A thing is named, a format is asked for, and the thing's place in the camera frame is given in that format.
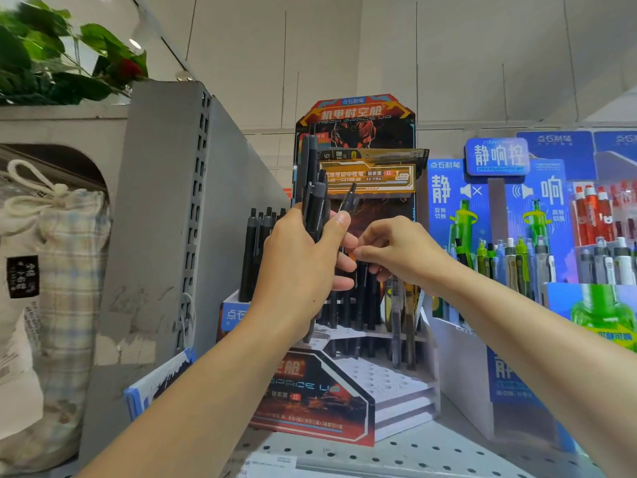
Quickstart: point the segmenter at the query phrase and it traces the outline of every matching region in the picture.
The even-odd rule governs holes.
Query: right hand
[[[440,277],[458,263],[422,225],[404,216],[374,221],[359,238],[354,256],[371,263],[370,272],[376,273],[379,281],[394,274],[431,296],[440,296]]]

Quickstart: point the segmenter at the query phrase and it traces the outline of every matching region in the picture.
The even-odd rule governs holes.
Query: green plant
[[[0,10],[0,105],[79,104],[127,94],[131,83],[148,77],[146,52],[136,55],[104,27],[89,23],[73,33],[68,10],[28,0]],[[66,53],[63,37],[75,47]],[[79,43],[99,54],[92,74],[78,63]]]

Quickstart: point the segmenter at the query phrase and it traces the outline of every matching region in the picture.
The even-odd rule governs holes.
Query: pen holder
[[[223,332],[231,331],[250,306],[238,302],[237,295],[222,304]],[[384,326],[358,331],[315,324],[310,342],[297,342],[281,361],[251,426],[374,446],[434,419],[440,413],[438,350],[420,308],[418,315],[415,370],[406,364],[392,367],[384,345],[392,334]],[[359,340],[361,356],[348,355],[346,348],[353,349]],[[374,356],[370,343],[376,346]]]

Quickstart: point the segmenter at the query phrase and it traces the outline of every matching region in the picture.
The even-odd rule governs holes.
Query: white rope drawstring
[[[29,168],[36,178],[42,181],[45,186],[24,179],[18,174],[18,166]],[[9,161],[7,171],[9,171],[9,176],[11,176],[14,181],[23,186],[53,196],[53,199],[36,198],[35,196],[14,196],[13,198],[9,198],[4,202],[4,211],[11,216],[25,217],[39,214],[44,208],[59,204],[60,199],[69,193],[69,187],[66,184],[53,184],[28,161],[13,159]]]

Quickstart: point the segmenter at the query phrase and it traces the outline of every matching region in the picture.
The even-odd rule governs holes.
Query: cloth bag
[[[21,178],[20,165],[44,185]],[[0,309],[0,354],[2,343],[18,333],[21,317],[43,393],[42,418],[0,440],[0,474],[20,474],[57,466],[79,449],[111,220],[102,192],[69,191],[22,160],[12,160],[8,171],[50,196],[15,196],[0,210],[0,307],[13,300],[7,311]],[[36,266],[36,276],[29,265]],[[0,413],[11,412],[0,403]]]

